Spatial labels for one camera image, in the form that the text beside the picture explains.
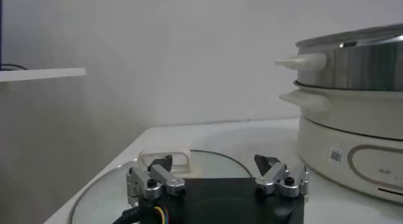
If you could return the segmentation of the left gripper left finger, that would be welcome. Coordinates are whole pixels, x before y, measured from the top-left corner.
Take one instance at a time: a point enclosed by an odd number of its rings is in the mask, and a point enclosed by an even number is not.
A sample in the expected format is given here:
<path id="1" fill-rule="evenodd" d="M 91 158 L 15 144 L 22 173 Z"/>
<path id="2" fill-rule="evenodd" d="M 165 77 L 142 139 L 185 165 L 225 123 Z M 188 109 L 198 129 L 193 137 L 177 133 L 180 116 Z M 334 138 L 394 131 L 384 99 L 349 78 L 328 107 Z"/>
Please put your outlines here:
<path id="1" fill-rule="evenodd" d="M 154 159 L 146 167 L 130 167 L 126 174 L 127 202 L 135 206 L 142 198 L 154 202 L 163 195 L 180 197 L 186 193 L 185 180 L 171 173 L 172 155 Z"/>

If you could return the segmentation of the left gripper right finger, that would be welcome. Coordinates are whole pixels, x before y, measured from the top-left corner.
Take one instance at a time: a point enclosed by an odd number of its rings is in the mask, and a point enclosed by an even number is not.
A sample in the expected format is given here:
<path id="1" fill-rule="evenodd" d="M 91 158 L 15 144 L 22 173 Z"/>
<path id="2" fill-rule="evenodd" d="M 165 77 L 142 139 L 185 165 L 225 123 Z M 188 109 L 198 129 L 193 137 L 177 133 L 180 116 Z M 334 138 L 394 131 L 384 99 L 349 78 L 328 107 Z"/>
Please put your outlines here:
<path id="1" fill-rule="evenodd" d="M 290 169 L 276 157 L 256 154 L 255 164 L 260 176 L 256 177 L 256 199 L 263 201 L 269 196 L 277 195 L 285 199 L 309 198 L 309 172 L 304 165 Z"/>

